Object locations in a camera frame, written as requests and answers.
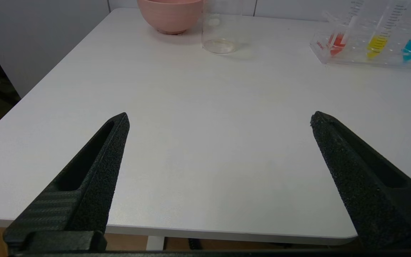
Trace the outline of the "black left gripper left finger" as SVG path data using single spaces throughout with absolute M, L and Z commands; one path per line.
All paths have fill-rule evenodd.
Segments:
M 10 255 L 104 252 L 104 238 L 130 122 L 107 120 L 6 228 Z

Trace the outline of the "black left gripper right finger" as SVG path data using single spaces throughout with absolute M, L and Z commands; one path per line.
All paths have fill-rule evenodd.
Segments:
M 362 245 L 411 249 L 411 178 L 335 117 L 317 111 L 310 126 Z

